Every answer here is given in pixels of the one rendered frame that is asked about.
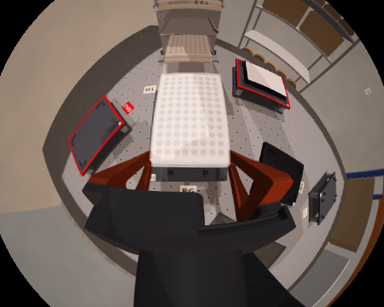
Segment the grey shelf rack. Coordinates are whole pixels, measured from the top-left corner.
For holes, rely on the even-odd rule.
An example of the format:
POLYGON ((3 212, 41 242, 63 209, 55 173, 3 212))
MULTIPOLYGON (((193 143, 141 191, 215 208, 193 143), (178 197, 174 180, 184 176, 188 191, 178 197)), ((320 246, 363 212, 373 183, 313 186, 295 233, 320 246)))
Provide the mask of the grey shelf rack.
MULTIPOLYGON (((214 46, 221 11, 210 9, 166 9, 156 11, 160 38, 165 55, 171 35, 207 35, 211 54, 214 46), (164 24, 164 25, 163 25, 164 24), (169 36, 170 35, 170 36, 169 36)), ((214 73, 211 62, 164 62, 162 73, 174 72, 207 72, 214 73)))

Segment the dark grey flat nest with red border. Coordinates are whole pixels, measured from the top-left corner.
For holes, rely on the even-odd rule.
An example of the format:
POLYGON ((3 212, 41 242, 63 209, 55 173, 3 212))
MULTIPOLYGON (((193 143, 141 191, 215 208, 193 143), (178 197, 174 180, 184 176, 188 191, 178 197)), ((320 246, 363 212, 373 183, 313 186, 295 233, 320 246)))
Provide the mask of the dark grey flat nest with red border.
POLYGON ((104 95, 86 114, 68 141, 81 176, 95 174, 131 131, 132 128, 104 95))

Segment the white microplate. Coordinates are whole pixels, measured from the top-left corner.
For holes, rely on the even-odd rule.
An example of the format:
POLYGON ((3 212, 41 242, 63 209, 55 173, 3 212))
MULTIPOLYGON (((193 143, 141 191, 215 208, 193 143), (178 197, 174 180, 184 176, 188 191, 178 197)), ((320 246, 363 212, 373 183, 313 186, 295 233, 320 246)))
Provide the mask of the white microplate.
POLYGON ((149 160, 153 167, 229 167, 230 139, 220 74, 161 74, 149 160))

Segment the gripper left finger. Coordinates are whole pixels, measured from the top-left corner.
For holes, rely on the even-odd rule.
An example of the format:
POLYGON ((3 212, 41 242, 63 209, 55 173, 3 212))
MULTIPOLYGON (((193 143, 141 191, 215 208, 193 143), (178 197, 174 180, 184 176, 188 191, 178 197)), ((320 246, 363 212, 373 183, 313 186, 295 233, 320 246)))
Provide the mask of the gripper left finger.
POLYGON ((91 175, 88 182, 104 184, 108 187, 126 188, 126 182, 143 167, 143 173, 135 189, 148 190, 153 166, 149 160, 150 150, 120 164, 91 175))

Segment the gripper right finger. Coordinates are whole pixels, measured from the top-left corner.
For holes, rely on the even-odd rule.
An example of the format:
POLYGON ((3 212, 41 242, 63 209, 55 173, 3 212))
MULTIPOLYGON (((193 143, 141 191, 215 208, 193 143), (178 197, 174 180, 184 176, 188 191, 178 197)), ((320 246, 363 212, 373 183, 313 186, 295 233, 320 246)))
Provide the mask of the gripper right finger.
POLYGON ((237 222, 248 220, 259 206, 280 201, 294 182, 288 173, 249 159, 232 150, 230 150, 228 172, 237 222), (236 166, 254 181, 254 187, 249 196, 236 166))

